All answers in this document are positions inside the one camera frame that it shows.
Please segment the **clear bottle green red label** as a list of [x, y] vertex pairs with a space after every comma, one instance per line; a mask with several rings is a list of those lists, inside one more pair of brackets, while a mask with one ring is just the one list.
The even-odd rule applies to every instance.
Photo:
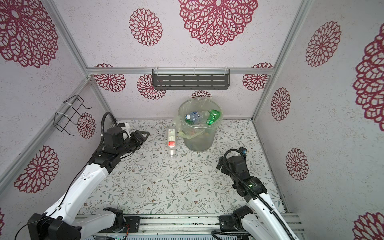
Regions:
[[168, 148], [171, 158], [176, 156], [176, 130], [168, 129]]

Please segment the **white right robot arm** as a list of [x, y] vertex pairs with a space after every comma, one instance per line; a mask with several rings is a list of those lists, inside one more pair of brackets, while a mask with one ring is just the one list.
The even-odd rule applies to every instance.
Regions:
[[239, 231], [239, 236], [255, 240], [298, 239], [275, 207], [267, 188], [259, 178], [250, 175], [245, 153], [234, 149], [227, 151], [219, 158], [217, 169], [231, 178], [233, 188], [247, 202], [231, 215], [233, 228]]

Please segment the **crushed Pocari bottle blue label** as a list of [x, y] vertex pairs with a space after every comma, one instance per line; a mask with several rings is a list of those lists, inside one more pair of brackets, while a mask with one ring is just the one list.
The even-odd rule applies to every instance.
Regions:
[[185, 115], [185, 119], [193, 124], [205, 124], [210, 116], [209, 111], [191, 112]]

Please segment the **green plastic bin liner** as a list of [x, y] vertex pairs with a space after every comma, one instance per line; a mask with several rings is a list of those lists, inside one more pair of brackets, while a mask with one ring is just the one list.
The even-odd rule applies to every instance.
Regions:
[[[220, 119], [213, 125], [209, 126], [205, 123], [194, 124], [191, 126], [186, 123], [186, 114], [199, 111], [210, 112], [211, 110], [218, 110], [222, 113]], [[180, 105], [174, 117], [174, 124], [177, 130], [179, 131], [180, 137], [191, 140], [203, 134], [213, 134], [216, 128], [220, 125], [221, 121], [223, 120], [223, 117], [223, 110], [214, 101], [207, 98], [195, 98], [189, 99]]]

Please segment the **dark grey wall shelf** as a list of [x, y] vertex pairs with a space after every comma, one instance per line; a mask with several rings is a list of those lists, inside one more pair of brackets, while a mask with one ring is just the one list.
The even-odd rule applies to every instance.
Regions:
[[152, 84], [156, 90], [227, 90], [231, 71], [164, 71], [152, 70]]

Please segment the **silver mesh waste bin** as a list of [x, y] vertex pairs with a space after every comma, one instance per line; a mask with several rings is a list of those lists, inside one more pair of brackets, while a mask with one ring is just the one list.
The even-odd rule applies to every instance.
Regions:
[[213, 145], [217, 129], [218, 129], [218, 127], [216, 128], [216, 130], [214, 131], [213, 134], [203, 134], [203, 135], [197, 136], [191, 140], [183, 138], [184, 143], [185, 143], [186, 147], [191, 151], [204, 152], [204, 151], [208, 150]]

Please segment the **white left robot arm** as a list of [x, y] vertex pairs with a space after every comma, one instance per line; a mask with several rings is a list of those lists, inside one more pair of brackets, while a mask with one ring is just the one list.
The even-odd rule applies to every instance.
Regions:
[[32, 240], [84, 240], [103, 230], [119, 232], [124, 229], [123, 212], [113, 207], [104, 208], [78, 223], [75, 219], [85, 201], [120, 163], [122, 156], [138, 151], [150, 136], [144, 131], [134, 131], [127, 138], [125, 134], [120, 127], [103, 133], [101, 145], [64, 195], [43, 214], [33, 214], [28, 220]]

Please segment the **green bottle yellow cap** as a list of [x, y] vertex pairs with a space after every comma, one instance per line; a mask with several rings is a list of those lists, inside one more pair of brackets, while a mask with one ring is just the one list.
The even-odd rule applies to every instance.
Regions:
[[193, 121], [191, 121], [191, 120], [186, 120], [186, 123], [188, 124], [188, 125], [194, 125], [195, 123], [193, 122]]
[[206, 124], [211, 126], [213, 125], [215, 122], [217, 122], [220, 117], [221, 117], [222, 113], [218, 110], [211, 110], [210, 111], [210, 115], [206, 121]]

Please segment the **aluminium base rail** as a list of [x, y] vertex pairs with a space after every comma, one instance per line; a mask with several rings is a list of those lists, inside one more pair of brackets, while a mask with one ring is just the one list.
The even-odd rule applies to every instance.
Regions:
[[124, 215], [134, 235], [209, 234], [231, 226], [230, 214]]

